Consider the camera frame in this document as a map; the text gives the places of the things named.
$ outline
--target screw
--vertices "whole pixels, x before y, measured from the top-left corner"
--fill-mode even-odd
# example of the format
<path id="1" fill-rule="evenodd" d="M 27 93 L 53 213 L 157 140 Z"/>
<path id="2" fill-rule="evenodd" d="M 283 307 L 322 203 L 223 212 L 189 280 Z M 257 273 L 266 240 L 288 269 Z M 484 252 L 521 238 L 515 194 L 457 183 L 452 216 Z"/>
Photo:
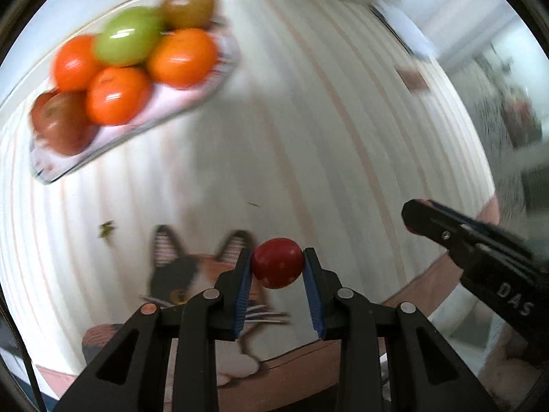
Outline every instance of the screw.
<path id="1" fill-rule="evenodd" d="M 340 297 L 341 299 L 350 299 L 354 295 L 355 293 L 353 293 L 352 289 L 350 288 L 340 288 L 338 290 L 338 297 Z"/>
<path id="2" fill-rule="evenodd" d="M 156 311 L 156 305 L 155 304 L 145 304 L 141 307 L 141 313 L 149 315 Z"/>
<path id="3" fill-rule="evenodd" d="M 402 302 L 400 304 L 400 309 L 407 314 L 412 314 L 416 312 L 416 306 L 411 302 Z"/>
<path id="4" fill-rule="evenodd" d="M 217 299 L 220 295 L 220 292 L 218 289 L 215 289 L 215 288 L 208 288 L 206 291 L 204 291 L 204 293 L 202 294 L 202 296 L 204 296 L 204 299 L 207 299 L 207 300 L 214 300 L 214 299 Z"/>

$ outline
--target cherry tomato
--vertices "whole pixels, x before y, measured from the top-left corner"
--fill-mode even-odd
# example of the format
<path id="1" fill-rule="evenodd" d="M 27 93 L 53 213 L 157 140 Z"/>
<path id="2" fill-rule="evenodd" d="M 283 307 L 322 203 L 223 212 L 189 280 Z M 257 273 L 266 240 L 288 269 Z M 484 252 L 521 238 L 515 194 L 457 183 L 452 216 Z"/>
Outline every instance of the cherry tomato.
<path id="1" fill-rule="evenodd" d="M 252 253 L 252 273 L 265 288 L 284 288 L 294 282 L 305 266 L 299 245 L 289 238 L 273 238 Z"/>
<path id="2" fill-rule="evenodd" d="M 103 65 L 92 53 L 94 35 L 78 35 L 56 55 L 51 73 L 61 91 L 84 91 Z"/>
<path id="3" fill-rule="evenodd" d="M 109 66 L 96 75 L 86 101 L 88 116 L 100 125 L 123 125 L 153 95 L 153 83 L 141 68 Z"/>

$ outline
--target small insect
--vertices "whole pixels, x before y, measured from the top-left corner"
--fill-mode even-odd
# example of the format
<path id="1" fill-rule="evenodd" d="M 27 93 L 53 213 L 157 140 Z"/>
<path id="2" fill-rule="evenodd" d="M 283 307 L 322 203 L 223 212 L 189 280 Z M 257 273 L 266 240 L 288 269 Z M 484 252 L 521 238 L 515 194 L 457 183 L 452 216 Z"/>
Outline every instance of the small insect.
<path id="1" fill-rule="evenodd" d="M 114 232 L 115 229 L 116 226 L 114 225 L 113 220 L 109 220 L 106 223 L 103 223 L 102 225 L 100 225 L 99 238 L 104 239 L 109 246 L 112 246 L 113 242 L 111 241 L 111 234 Z"/>

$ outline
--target cat picture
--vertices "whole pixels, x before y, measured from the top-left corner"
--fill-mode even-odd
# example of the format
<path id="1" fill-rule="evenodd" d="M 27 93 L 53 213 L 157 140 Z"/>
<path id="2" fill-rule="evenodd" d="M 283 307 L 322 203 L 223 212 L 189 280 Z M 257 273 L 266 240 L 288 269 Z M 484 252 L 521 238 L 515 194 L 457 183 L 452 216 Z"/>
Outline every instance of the cat picture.
<path id="1" fill-rule="evenodd" d="M 161 308 L 185 304 L 191 297 L 205 289 L 213 288 L 222 272 L 235 268 L 243 249 L 253 249 L 255 241 L 247 231 L 231 231 L 214 254 L 190 254 L 167 225 L 157 226 L 153 234 L 152 275 L 149 294 L 143 301 L 153 301 Z M 271 311 L 263 287 L 255 278 L 248 300 L 244 329 L 235 342 L 216 341 L 216 369 L 218 386 L 229 384 L 237 378 L 246 378 L 259 370 L 259 362 L 248 354 L 247 343 L 255 332 L 267 324 L 288 324 L 285 313 Z M 89 329 L 82 340 L 86 362 L 105 346 L 122 324 L 103 324 Z M 166 401 L 171 398 L 177 339 L 172 341 Z"/>

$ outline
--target cat ear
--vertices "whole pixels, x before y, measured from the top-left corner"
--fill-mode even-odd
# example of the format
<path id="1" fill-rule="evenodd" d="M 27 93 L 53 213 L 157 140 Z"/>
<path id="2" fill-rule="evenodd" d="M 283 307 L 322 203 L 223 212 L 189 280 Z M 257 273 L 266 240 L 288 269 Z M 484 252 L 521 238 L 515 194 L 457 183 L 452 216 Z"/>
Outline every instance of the cat ear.
<path id="1" fill-rule="evenodd" d="M 254 249 L 255 240 L 248 231 L 230 232 L 218 250 L 215 259 L 220 262 L 236 265 L 243 249 Z"/>
<path id="2" fill-rule="evenodd" d="M 153 237 L 153 267 L 166 266 L 185 254 L 172 228 L 157 226 Z"/>

